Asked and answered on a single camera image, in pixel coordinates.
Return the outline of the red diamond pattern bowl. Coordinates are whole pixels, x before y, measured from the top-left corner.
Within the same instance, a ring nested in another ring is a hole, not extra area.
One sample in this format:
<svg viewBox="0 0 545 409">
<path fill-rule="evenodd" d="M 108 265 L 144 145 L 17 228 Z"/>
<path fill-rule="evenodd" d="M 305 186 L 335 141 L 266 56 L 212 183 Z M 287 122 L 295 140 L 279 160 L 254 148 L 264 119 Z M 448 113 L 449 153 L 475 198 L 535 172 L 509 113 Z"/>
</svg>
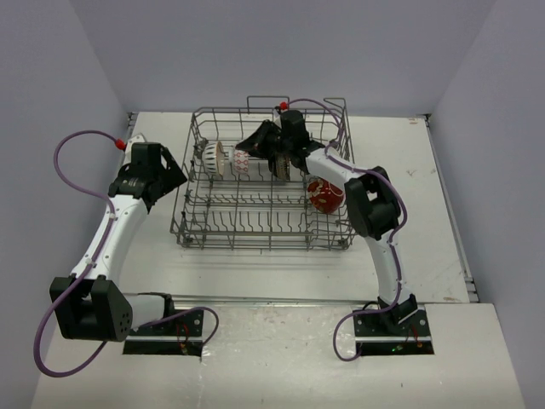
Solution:
<svg viewBox="0 0 545 409">
<path fill-rule="evenodd" d="M 231 147 L 229 151 L 229 163 L 237 175 L 246 176 L 250 170 L 250 156 L 247 152 Z"/>
</svg>

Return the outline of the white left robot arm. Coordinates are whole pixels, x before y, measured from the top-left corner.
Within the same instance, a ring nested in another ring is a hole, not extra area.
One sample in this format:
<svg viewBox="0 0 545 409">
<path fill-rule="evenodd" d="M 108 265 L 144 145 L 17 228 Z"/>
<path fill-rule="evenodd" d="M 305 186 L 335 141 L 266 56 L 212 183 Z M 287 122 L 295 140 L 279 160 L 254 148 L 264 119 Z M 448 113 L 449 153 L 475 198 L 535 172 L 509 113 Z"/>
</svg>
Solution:
<svg viewBox="0 0 545 409">
<path fill-rule="evenodd" d="M 106 196 L 106 211 L 86 254 L 66 277 L 54 278 L 49 295 L 66 339 L 122 342 L 148 325 L 159 335 L 177 323 L 170 297 L 159 292 L 122 293 L 118 280 L 129 247 L 151 208 L 186 183 L 169 150 L 135 142 Z"/>
</svg>

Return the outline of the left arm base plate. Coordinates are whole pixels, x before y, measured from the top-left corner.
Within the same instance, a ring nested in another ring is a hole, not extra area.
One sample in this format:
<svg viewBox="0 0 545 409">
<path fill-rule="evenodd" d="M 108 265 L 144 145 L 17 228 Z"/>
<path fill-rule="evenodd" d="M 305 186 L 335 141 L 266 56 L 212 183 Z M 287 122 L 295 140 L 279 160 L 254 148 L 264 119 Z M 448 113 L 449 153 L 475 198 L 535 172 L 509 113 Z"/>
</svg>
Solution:
<svg viewBox="0 0 545 409">
<path fill-rule="evenodd" d="M 132 330 L 123 344 L 124 355 L 196 356 L 203 350 L 204 311 L 176 320 Z"/>
</svg>

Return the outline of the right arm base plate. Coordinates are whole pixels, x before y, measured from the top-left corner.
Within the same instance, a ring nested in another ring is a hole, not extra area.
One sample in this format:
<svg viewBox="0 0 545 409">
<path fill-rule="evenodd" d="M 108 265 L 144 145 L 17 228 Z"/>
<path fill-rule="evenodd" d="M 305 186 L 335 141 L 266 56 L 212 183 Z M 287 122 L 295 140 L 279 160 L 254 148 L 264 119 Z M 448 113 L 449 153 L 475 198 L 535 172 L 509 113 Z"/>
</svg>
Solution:
<svg viewBox="0 0 545 409">
<path fill-rule="evenodd" d="M 384 314 L 361 314 L 353 317 L 353 328 L 360 357 L 434 354 L 423 306 L 400 324 L 388 321 Z"/>
</svg>

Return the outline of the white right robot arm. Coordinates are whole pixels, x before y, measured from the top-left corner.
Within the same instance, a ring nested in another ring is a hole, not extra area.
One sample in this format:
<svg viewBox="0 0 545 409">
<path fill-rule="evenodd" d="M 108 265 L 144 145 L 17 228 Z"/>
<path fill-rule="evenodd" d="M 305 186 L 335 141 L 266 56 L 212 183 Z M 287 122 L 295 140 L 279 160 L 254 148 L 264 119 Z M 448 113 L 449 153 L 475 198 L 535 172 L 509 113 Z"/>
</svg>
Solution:
<svg viewBox="0 0 545 409">
<path fill-rule="evenodd" d="M 378 308 L 359 314 L 365 324 L 381 324 L 386 333 L 398 335 L 418 309 L 415 295 L 406 287 L 397 250 L 407 209 L 382 167 L 361 169 L 341 157 L 337 147 L 344 126 L 338 124 L 337 130 L 337 138 L 325 145 L 310 136 L 301 112 L 287 110 L 273 121 L 263 121 L 236 148 L 272 167 L 287 158 L 298 170 L 341 189 L 350 226 L 368 245 L 378 281 Z"/>
</svg>

